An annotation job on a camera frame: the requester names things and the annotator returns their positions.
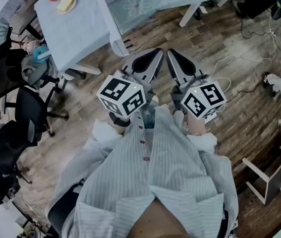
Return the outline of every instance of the shoe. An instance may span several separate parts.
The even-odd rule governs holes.
[[[267,77],[269,74],[270,74],[269,72],[265,72],[263,74],[263,87],[264,88],[267,88],[268,86],[270,86],[270,84],[268,82],[268,77]]]

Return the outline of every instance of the white table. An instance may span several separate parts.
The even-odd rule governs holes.
[[[180,27],[184,27],[204,1],[208,0],[117,0],[110,4],[106,0],[97,0],[110,32],[112,50],[120,57],[129,55],[121,36],[139,22],[146,20],[158,10],[190,5],[180,22]],[[132,8],[133,6],[133,12],[126,11],[126,7]],[[137,12],[138,7],[142,8],[142,13]]]
[[[158,9],[191,4],[180,23],[183,27],[203,1],[207,0],[161,0]],[[111,33],[98,1],[77,0],[74,9],[65,15],[58,15],[57,5],[58,2],[39,0],[35,10],[59,72],[67,80],[73,78],[65,74],[69,68],[99,74],[98,69],[81,62],[87,55],[110,42]]]

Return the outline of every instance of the chair leg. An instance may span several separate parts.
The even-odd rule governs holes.
[[[47,97],[47,99],[46,99],[46,101],[45,101],[45,103],[46,103],[46,105],[48,106],[48,104],[49,104],[49,102],[50,102],[50,100],[51,100],[51,97],[52,97],[52,94],[53,94],[53,92],[56,90],[56,87],[53,87],[52,89],[51,89],[51,91],[50,91],[50,93],[49,93],[49,95],[48,95],[48,97]]]
[[[21,173],[21,171],[18,169],[18,166],[17,166],[17,165],[15,166],[15,172],[16,172],[16,175],[17,175],[18,178],[23,179],[23,180],[24,180],[26,183],[28,183],[28,184],[32,184],[32,181],[28,181],[28,180],[26,179],[26,177],[23,176],[23,174]]]
[[[48,76],[48,75],[43,75],[41,77],[41,79],[44,81],[44,83],[41,85],[41,87],[44,87],[47,83],[51,82],[51,83],[55,84],[55,91],[57,93],[61,92],[61,89],[58,87],[58,84],[60,82],[60,79],[58,77],[54,78],[54,77],[51,77],[51,76]]]
[[[28,24],[26,30],[31,33],[36,39],[41,40],[42,36],[33,28],[32,25]]]
[[[54,137],[56,134],[54,132],[51,131],[50,126],[46,123],[45,127],[47,129],[47,133],[49,134],[50,137]]]
[[[54,113],[51,113],[51,112],[47,112],[47,116],[48,117],[54,117],[54,118],[60,118],[60,119],[63,119],[63,120],[68,120],[69,119],[69,115],[65,115],[65,116],[60,116],[60,115],[57,115],[57,114],[54,114]]]
[[[201,20],[201,9],[197,8],[197,10],[194,13],[194,17],[196,20]]]
[[[86,72],[80,72],[78,70],[75,70],[75,69],[68,69],[67,70],[68,74],[75,77],[76,75],[80,76],[80,78],[82,80],[86,79],[86,76],[87,76],[87,73]]]
[[[213,8],[215,6],[215,2],[214,0],[209,0],[206,2],[211,8]]]

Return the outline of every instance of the striped shirt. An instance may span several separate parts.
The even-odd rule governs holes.
[[[140,112],[124,137],[96,122],[94,137],[67,165],[46,209],[86,179],[62,237],[125,238],[155,198],[195,238],[217,237],[225,209],[229,235],[238,214],[230,160],[214,154],[212,134],[186,135],[182,112],[172,116],[166,105],[155,109],[152,147]]]

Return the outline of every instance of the wooden furniture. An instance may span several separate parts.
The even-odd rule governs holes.
[[[247,182],[247,186],[256,194],[256,196],[262,201],[263,204],[268,205],[273,198],[280,192],[281,188],[281,165],[279,168],[273,173],[272,176],[267,176],[264,172],[262,172],[259,168],[257,168],[254,164],[252,164],[246,158],[243,158],[243,163],[245,163],[249,168],[251,168],[259,177],[265,181],[266,192],[263,196],[250,182]]]

